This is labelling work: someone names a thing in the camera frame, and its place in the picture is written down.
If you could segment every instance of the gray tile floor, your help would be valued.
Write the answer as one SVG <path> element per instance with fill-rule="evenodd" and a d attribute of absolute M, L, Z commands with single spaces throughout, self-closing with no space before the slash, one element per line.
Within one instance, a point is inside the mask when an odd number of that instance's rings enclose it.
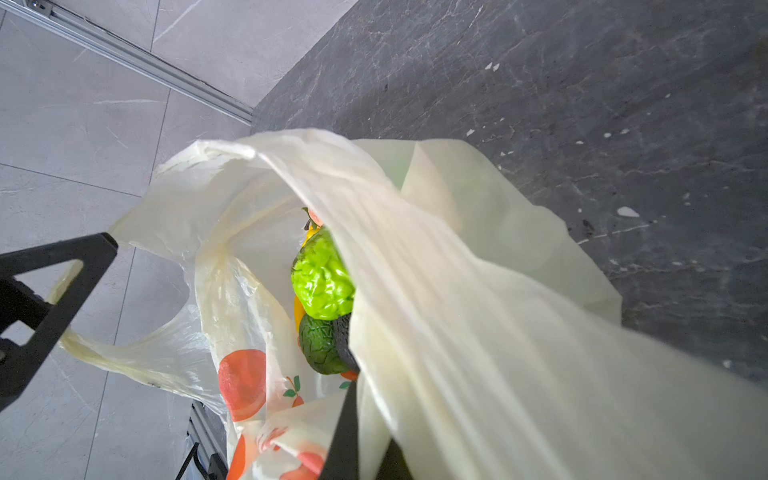
<path fill-rule="evenodd" d="M 57 0 L 253 107 L 356 0 Z"/>
<path fill-rule="evenodd" d="M 0 24 L 0 85 L 0 252 L 103 231 L 140 200 L 155 164 L 196 138 L 248 133 L 11 14 Z M 22 279 L 45 294 L 63 269 Z M 175 265 L 124 250 L 73 327 L 130 343 L 168 321 L 186 295 Z M 24 341 L 28 329 L 4 336 Z M 0 413 L 0 478 L 173 478 L 189 407 L 57 347 Z"/>

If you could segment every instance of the dark gray marble surface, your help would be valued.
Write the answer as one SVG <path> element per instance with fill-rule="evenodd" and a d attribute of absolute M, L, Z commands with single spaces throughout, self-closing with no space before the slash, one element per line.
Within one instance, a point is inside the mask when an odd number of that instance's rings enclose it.
<path fill-rule="evenodd" d="M 468 141 L 626 327 L 768 384 L 768 2 L 359 0 L 253 124 Z"/>

